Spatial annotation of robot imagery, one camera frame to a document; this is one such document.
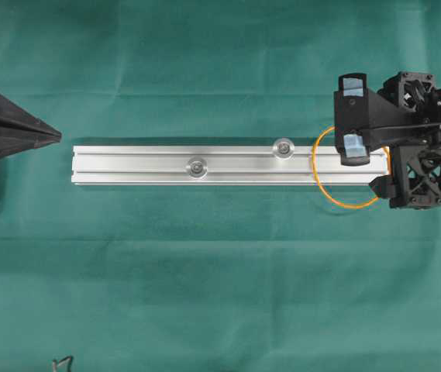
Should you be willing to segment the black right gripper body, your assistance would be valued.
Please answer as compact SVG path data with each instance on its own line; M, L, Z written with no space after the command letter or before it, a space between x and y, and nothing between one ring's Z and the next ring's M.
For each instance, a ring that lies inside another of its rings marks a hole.
M371 123L373 145L389 149L391 173L371 182L391 208L441 205L441 88L431 74L399 72L378 94L396 107L382 124Z

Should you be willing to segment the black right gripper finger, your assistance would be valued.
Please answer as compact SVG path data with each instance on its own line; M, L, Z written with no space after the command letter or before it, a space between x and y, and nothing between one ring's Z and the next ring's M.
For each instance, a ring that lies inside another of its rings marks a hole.
M370 135L356 130L337 130L337 151L344 166L370 163Z
M339 98L364 98L367 96L367 75L350 73L339 76L337 96Z

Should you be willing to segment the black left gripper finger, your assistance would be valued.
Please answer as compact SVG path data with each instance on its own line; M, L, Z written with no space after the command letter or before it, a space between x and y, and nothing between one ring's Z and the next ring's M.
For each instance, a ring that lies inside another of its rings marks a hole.
M61 138L61 135L51 136L44 134L24 137L0 136L0 159L23 151L35 150L59 143Z
M43 120L31 115L23 108L0 94L0 127L17 129L30 133L40 133L48 136L61 136L55 128Z

